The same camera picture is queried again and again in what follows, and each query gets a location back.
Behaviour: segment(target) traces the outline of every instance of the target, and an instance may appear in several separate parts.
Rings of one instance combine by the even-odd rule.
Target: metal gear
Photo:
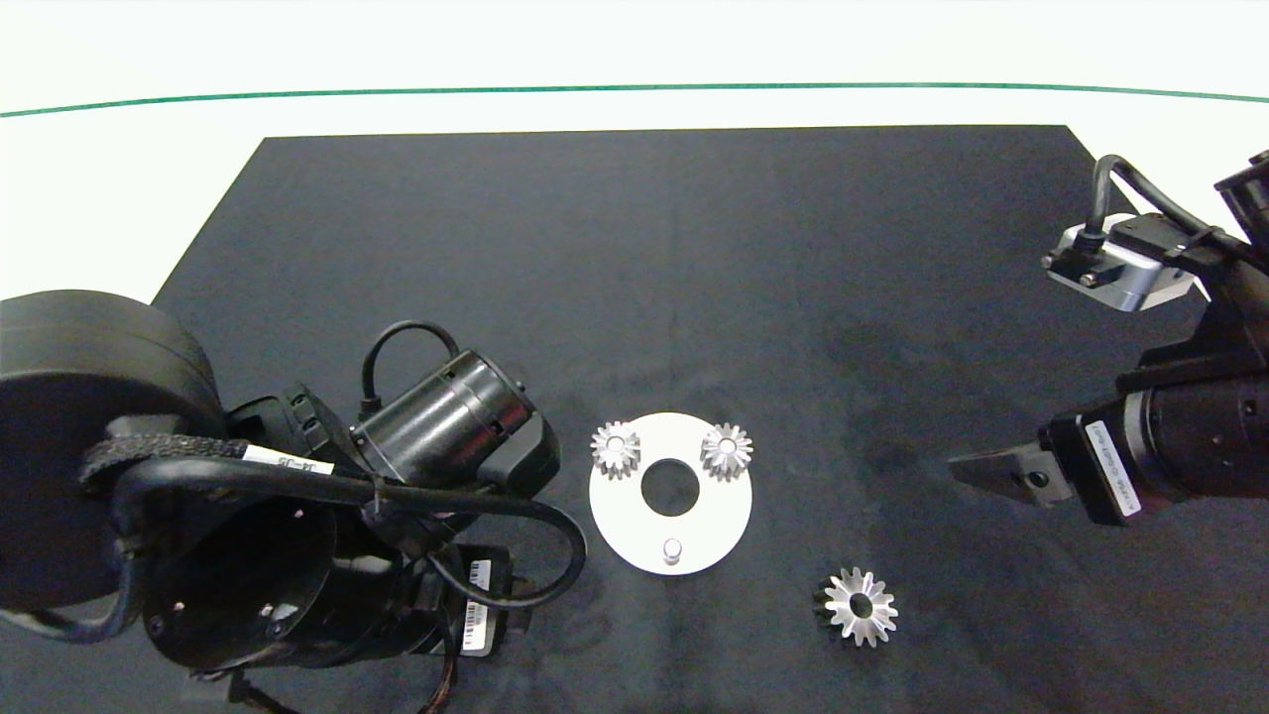
[[[751,439],[737,426],[714,425],[700,443],[700,463],[716,479],[730,482],[749,468],[754,453]]]
[[[886,630],[895,630],[891,620],[898,616],[898,610],[891,605],[895,596],[886,594],[883,581],[873,581],[872,573],[860,573],[854,568],[850,573],[841,569],[841,577],[830,576],[832,587],[824,588],[827,600],[825,610],[832,613],[829,625],[841,625],[841,639],[855,638],[855,647],[863,647],[864,640],[877,647],[877,639],[890,642]]]
[[[626,422],[608,422],[590,443],[595,467],[609,479],[623,479],[638,468],[638,435]]]

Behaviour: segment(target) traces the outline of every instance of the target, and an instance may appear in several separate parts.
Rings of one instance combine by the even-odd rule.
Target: wire
[[[119,568],[119,587],[109,613],[96,620],[72,620],[51,610],[14,613],[0,610],[0,620],[47,639],[75,644],[104,642],[123,632],[141,613],[150,559],[126,554]]]
[[[1093,207],[1089,217],[1084,222],[1084,228],[1091,235],[1103,235],[1107,211],[1110,204],[1110,174],[1118,174],[1133,190],[1159,208],[1159,212],[1167,216],[1174,223],[1181,226],[1188,232],[1203,232],[1212,226],[1203,222],[1194,213],[1181,208],[1175,200],[1169,198],[1150,179],[1147,179],[1127,159],[1117,153],[1107,153],[1098,159],[1093,169]]]
[[[1181,208],[1175,200],[1167,197],[1147,179],[1127,159],[1117,153],[1107,153],[1098,159],[1093,169],[1093,205],[1089,208],[1088,219],[1084,222],[1081,235],[1076,237],[1076,243],[1084,242],[1086,250],[1100,249],[1105,240],[1105,218],[1110,204],[1110,174],[1118,174],[1133,190],[1141,194],[1159,212],[1192,236],[1208,233],[1212,241],[1233,257],[1247,263],[1253,268],[1269,275],[1269,263],[1255,249],[1220,227],[1208,224],[1202,218]]]
[[[112,501],[115,528],[124,534],[140,531],[145,526],[145,497],[162,488],[228,488],[358,507],[373,502],[377,491],[381,500],[388,501],[404,511],[518,516],[542,521],[558,530],[569,540],[569,566],[549,585],[522,597],[497,597],[487,590],[462,582],[462,578],[456,577],[443,567],[438,567],[440,576],[468,599],[503,610],[536,607],[555,600],[572,586],[586,564],[586,539],[581,534],[581,529],[567,514],[544,503],[486,493],[459,493],[388,484],[382,484],[376,490],[376,486],[368,481],[236,459],[193,457],[151,459],[132,467],[119,477],[115,486]],[[428,559],[433,566],[437,566],[434,555],[429,554]]]
[[[437,628],[440,629],[440,642],[445,653],[445,665],[440,670],[440,681],[431,691],[431,698],[419,709],[419,714],[440,714],[449,704],[449,695],[458,684],[458,638],[454,635],[453,625],[449,623],[444,609],[439,616]]]
[[[449,350],[449,359],[453,360],[458,356],[458,342],[454,341],[453,335],[449,334],[440,325],[434,325],[431,322],[420,322],[416,320],[402,320],[400,322],[393,322],[387,326],[379,336],[374,340],[374,345],[371,350],[365,353],[365,359],[362,360],[362,412],[371,413],[377,412],[382,407],[378,394],[374,393],[374,363],[379,359],[379,349],[387,344],[393,335],[397,335],[406,330],[425,330],[440,337],[440,341]]]
[[[255,687],[251,682],[242,680],[242,691],[239,694],[239,704],[250,706],[259,711],[268,711],[269,714],[299,714],[298,710],[282,704],[277,699],[264,694]]]

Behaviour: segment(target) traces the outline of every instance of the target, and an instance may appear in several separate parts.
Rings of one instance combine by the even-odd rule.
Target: barcode label
[[[242,460],[255,462],[256,464],[269,464],[273,467],[286,467],[288,469],[299,469],[301,472],[312,472],[315,474],[331,474],[335,472],[334,464],[327,464],[326,462],[313,462],[312,459],[305,459],[303,457],[296,457],[294,454],[283,454],[282,451],[274,451],[254,444],[246,448],[246,453],[242,454]]]
[[[1101,463],[1101,472],[1107,476],[1107,483],[1110,484],[1110,493],[1114,495],[1119,512],[1127,519],[1141,511],[1141,500],[1137,498],[1137,490],[1132,488],[1132,481],[1128,479],[1128,471],[1123,468],[1123,460],[1119,459],[1119,450],[1114,448],[1114,441],[1110,440],[1110,430],[1107,429],[1105,422],[1093,422],[1084,427],[1084,431],[1089,435],[1093,453],[1096,454],[1098,462]]]
[[[467,582],[481,590],[489,590],[489,577],[492,569],[492,561],[472,561]],[[487,632],[489,607],[468,600],[467,615],[463,618],[463,652],[483,652]]]

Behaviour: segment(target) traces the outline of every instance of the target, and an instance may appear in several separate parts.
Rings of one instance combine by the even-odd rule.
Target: white label
[[[472,561],[467,582],[481,590],[489,590],[489,577],[492,571],[492,561]],[[468,600],[467,616],[463,619],[463,652],[483,652],[487,630],[489,607]]]
[[[1101,472],[1105,473],[1107,481],[1110,483],[1110,493],[1114,495],[1115,503],[1119,505],[1119,512],[1127,519],[1141,511],[1137,490],[1132,488],[1132,482],[1128,481],[1128,471],[1123,468],[1123,462],[1119,460],[1119,450],[1110,441],[1110,431],[1107,430],[1105,422],[1093,422],[1084,427],[1084,432],[1089,435],[1089,441],[1093,444],[1093,453],[1098,455],[1098,462],[1101,463]]]
[[[334,464],[313,462],[312,459],[305,459],[303,457],[296,457],[293,454],[283,454],[282,451],[274,451],[254,444],[246,448],[246,453],[242,454],[242,460],[255,462],[256,464],[269,464],[273,467],[286,467],[288,469],[299,469],[301,472],[312,472],[315,474],[330,474],[335,471]]]

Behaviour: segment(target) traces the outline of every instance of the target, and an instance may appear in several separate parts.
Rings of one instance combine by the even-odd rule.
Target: green line
[[[222,99],[280,99],[288,96],[369,96],[379,94],[551,94],[563,91],[675,91],[708,89],[1044,89],[1051,91],[1099,91],[1105,94],[1143,94],[1147,96],[1181,96],[1185,99],[1221,99],[1225,101],[1258,101],[1269,104],[1269,96],[1218,94],[1213,91],[1176,91],[1171,89],[1137,89],[1131,86],[1089,86],[1077,84],[1023,84],[997,81],[793,81],[749,84],[594,84],[560,86],[424,86],[402,89],[301,89],[293,91],[240,91],[232,94],[189,94],[185,96],[152,96],[121,99],[91,104],[67,104],[41,109],[0,112],[0,118],[57,114],[112,107],[141,104],[174,104],[178,101],[220,101]]]

